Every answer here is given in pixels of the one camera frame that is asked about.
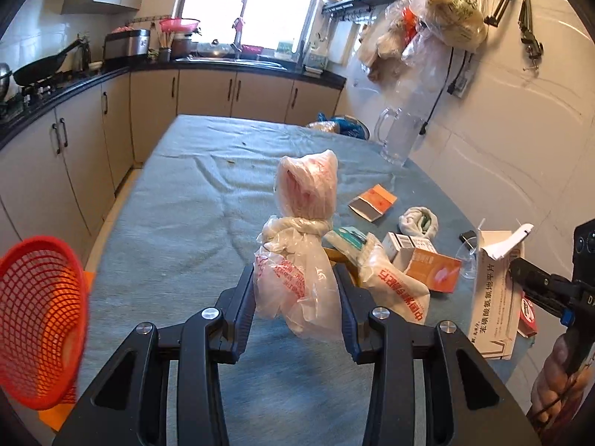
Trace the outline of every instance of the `wok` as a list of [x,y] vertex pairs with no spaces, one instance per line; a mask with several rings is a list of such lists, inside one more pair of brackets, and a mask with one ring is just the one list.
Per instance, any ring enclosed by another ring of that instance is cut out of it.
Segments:
[[17,85],[26,87],[27,85],[31,85],[35,82],[51,77],[64,63],[66,54],[70,52],[70,50],[78,47],[81,42],[82,41],[78,38],[60,53],[25,65],[25,67],[13,72],[14,81],[17,83]]

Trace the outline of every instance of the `rag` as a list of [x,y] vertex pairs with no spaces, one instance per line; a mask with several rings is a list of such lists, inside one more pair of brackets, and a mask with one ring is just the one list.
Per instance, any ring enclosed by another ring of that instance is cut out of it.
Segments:
[[434,239],[438,233],[438,218],[423,206],[413,206],[399,217],[399,229],[404,235]]

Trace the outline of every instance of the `blue tablecloth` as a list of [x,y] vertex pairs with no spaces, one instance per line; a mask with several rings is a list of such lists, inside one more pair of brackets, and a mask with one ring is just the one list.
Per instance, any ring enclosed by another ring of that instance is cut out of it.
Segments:
[[[335,224],[354,225],[382,240],[398,230],[403,211],[427,206],[440,223],[436,249],[454,256],[459,234],[471,223],[411,161],[397,168],[382,159],[378,144],[301,127],[179,116],[148,160],[106,244],[90,299],[78,393],[137,323],[184,322],[235,286],[253,262],[263,224],[278,213],[273,183],[279,158],[326,149],[339,162]],[[378,183],[398,200],[372,224],[347,204]],[[471,281],[461,279],[453,294],[433,294],[426,324],[450,319],[466,331],[472,289]],[[519,339],[511,361],[491,362],[502,380],[527,348]],[[255,318],[240,362],[219,366],[231,444],[361,444],[372,369],[356,366],[342,343],[302,340],[282,319]],[[176,443],[175,390],[172,377],[168,444]],[[416,418],[421,429],[422,416]]]

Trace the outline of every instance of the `tile floor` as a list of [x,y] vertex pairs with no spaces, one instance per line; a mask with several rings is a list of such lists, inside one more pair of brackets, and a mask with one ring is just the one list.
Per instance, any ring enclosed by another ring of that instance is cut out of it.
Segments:
[[89,254],[87,265],[84,267],[85,271],[93,273],[97,271],[97,267],[101,261],[101,255],[103,254],[103,247],[105,247],[105,243],[108,241],[109,234],[114,227],[115,221],[120,215],[120,211],[122,211],[124,203],[130,195],[130,191],[132,191],[132,188],[135,186],[136,179],[138,179],[142,172],[142,169],[133,169],[130,174],[128,174],[126,182],[120,188],[120,192],[115,199],[115,203],[112,206],[112,209],[109,211],[108,216],[105,218],[105,222],[99,231],[99,235],[97,235],[97,239],[95,240],[93,248],[91,249],[91,253]]

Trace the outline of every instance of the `red colander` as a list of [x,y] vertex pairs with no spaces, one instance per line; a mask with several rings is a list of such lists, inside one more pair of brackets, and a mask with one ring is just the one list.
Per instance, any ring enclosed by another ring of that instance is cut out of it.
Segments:
[[35,410],[75,402],[87,289],[68,245],[35,236],[0,262],[0,384]]

